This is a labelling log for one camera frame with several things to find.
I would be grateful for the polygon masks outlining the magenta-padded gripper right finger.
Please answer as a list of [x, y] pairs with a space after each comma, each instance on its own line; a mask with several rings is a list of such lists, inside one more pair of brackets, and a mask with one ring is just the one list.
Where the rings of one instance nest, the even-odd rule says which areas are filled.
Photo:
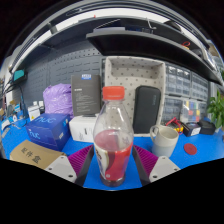
[[168, 157], [157, 157], [137, 145], [133, 146], [132, 154], [143, 186], [180, 170]]

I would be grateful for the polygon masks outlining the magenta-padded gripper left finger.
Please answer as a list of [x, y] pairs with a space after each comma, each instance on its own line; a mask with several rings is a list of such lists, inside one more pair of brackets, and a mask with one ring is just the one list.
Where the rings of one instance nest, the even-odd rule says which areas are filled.
[[93, 155], [94, 148], [89, 145], [70, 156], [59, 156], [46, 168], [46, 171], [82, 186], [88, 174]]

